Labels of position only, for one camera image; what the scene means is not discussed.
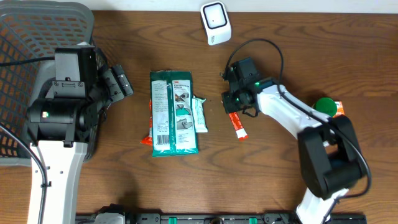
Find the red Nescafe stick sachet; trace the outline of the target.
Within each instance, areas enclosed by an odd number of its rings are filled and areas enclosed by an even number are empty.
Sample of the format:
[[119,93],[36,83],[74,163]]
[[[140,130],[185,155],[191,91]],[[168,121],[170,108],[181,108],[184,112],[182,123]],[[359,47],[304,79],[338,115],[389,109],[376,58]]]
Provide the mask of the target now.
[[240,141],[243,141],[243,140],[247,139],[248,138],[248,134],[245,131],[245,129],[243,127],[243,124],[242,124],[237,112],[229,113],[228,116],[229,116],[229,118],[230,118],[230,120],[231,120],[231,122],[233,124],[233,127],[235,129],[235,132],[236,132],[236,135],[237,135],[238,139]]

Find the pale green wipes packet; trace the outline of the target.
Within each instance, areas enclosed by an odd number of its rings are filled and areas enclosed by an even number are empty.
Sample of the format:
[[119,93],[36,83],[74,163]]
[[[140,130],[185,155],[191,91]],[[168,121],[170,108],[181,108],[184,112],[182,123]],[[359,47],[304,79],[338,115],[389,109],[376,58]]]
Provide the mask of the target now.
[[206,100],[193,97],[192,102],[193,102],[193,118],[195,121],[195,131],[197,133],[207,133],[208,128],[206,127],[206,122],[205,122],[205,115],[204,115],[204,110],[203,110],[203,104]]

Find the red snack packet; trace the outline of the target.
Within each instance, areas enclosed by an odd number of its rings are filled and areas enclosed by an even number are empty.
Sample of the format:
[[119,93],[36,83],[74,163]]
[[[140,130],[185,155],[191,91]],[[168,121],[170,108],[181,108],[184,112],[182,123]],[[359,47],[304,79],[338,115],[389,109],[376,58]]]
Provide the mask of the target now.
[[152,137],[152,100],[149,101],[149,110],[150,110],[150,118],[149,118],[149,133],[148,135],[141,140],[141,144],[152,146],[153,145],[153,137]]

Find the green snack packet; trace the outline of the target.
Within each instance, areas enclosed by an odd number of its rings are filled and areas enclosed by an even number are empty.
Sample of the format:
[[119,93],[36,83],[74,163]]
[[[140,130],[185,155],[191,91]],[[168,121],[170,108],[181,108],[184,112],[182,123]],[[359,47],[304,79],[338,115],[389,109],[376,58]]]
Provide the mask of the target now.
[[198,154],[192,90],[190,72],[150,72],[153,157]]

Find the green lid jar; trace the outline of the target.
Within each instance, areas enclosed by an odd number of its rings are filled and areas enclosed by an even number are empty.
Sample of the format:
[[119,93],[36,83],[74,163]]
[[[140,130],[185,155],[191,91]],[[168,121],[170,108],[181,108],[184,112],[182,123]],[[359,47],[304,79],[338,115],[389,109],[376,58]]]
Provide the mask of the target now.
[[317,100],[312,108],[331,117],[333,117],[338,110],[335,101],[327,97]]

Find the small orange carton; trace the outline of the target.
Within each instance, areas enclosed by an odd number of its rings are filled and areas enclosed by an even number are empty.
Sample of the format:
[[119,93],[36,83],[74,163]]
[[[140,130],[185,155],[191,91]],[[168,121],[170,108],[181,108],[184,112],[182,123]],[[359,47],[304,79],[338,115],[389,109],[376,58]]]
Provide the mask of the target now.
[[345,114],[343,103],[341,101],[336,101],[336,113],[333,117],[341,116]]

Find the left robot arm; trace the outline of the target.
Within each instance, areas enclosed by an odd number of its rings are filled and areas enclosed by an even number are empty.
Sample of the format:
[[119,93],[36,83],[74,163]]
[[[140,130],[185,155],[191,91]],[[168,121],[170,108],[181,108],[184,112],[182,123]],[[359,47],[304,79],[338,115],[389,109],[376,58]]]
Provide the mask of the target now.
[[83,163],[105,111],[134,93],[122,66],[100,63],[86,42],[55,50],[55,76],[27,114],[32,185],[28,223],[74,223]]

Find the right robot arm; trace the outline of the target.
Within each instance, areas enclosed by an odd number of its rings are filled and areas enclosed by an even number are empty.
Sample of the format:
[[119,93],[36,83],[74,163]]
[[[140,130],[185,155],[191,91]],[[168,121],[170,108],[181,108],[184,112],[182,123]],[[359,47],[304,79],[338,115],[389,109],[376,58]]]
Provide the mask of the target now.
[[347,198],[359,179],[369,176],[369,166],[359,148],[352,122],[319,112],[291,95],[278,79],[264,78],[250,57],[228,62],[222,94],[227,113],[254,117],[265,114],[282,125],[296,140],[300,171],[307,186],[295,210],[298,223],[327,223],[336,203]]

